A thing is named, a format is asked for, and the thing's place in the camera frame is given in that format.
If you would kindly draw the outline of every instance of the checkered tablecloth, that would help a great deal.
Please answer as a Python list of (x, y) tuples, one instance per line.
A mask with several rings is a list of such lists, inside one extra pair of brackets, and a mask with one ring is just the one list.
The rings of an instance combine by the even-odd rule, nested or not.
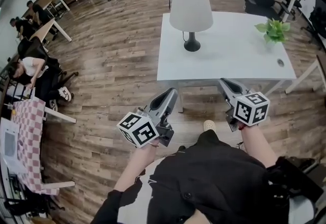
[(37, 97), (14, 102), (15, 115), (11, 121), (19, 124), (18, 160), (27, 169), (27, 174), (18, 174), (18, 178), (32, 192), (58, 195), (59, 189), (44, 189), (41, 178), (40, 145), (45, 102)]

